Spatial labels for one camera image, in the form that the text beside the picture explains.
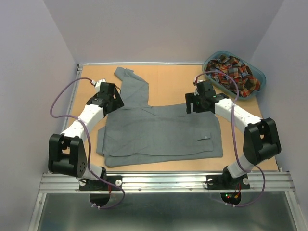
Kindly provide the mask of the grey long sleeve shirt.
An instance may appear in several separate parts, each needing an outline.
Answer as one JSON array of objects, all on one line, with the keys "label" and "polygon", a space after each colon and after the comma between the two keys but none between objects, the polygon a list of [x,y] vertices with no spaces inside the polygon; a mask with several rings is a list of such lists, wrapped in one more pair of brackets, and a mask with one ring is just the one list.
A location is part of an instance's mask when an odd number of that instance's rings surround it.
[{"label": "grey long sleeve shirt", "polygon": [[149,85],[118,67],[124,106],[111,112],[98,131],[96,152],[108,167],[221,158],[220,124],[212,112],[189,114],[185,104],[150,106]]}]

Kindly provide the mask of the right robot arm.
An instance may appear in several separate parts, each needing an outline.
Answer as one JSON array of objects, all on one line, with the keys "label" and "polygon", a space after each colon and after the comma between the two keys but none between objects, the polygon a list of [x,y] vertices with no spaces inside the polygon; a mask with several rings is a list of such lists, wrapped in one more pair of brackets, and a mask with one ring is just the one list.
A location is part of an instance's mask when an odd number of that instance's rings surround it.
[{"label": "right robot arm", "polygon": [[222,174],[207,177],[205,187],[209,190],[234,189],[237,185],[249,188],[247,174],[265,160],[281,152],[276,123],[271,118],[260,118],[236,105],[226,94],[217,94],[210,81],[196,84],[194,93],[185,95],[186,112],[210,111],[231,123],[244,135],[243,154],[224,167]]}]

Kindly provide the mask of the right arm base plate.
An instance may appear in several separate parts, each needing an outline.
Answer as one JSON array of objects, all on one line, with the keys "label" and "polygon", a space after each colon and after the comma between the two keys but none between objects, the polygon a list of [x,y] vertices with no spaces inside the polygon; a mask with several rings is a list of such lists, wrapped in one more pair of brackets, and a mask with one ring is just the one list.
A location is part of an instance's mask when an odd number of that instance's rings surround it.
[{"label": "right arm base plate", "polygon": [[250,189],[248,175],[245,174],[238,178],[232,176],[225,176],[224,174],[207,175],[205,181],[208,190],[235,190],[239,187],[241,189]]}]

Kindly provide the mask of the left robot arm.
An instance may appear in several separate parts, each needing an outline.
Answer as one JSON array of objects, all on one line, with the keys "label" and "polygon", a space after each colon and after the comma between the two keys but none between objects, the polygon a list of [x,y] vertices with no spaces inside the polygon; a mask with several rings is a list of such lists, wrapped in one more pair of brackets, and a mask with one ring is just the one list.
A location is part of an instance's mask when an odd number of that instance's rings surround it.
[{"label": "left robot arm", "polygon": [[90,180],[97,190],[105,186],[120,190],[119,185],[107,181],[104,167],[91,164],[91,146],[86,150],[84,142],[90,142],[90,132],[107,114],[124,104],[114,83],[102,79],[91,80],[91,85],[95,87],[96,93],[86,102],[81,114],[65,115],[74,122],[60,134],[51,135],[48,169],[52,173]]}]

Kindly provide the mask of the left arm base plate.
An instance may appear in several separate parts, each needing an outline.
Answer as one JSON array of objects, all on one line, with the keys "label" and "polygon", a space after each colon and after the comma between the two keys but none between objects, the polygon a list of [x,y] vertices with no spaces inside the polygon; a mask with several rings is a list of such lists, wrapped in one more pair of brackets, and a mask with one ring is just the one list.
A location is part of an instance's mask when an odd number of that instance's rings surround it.
[{"label": "left arm base plate", "polygon": [[[107,176],[106,181],[117,187],[122,187],[122,176]],[[115,186],[110,186],[109,184],[106,184],[100,180],[81,179],[79,181],[79,190],[82,192],[119,191],[119,189]]]}]

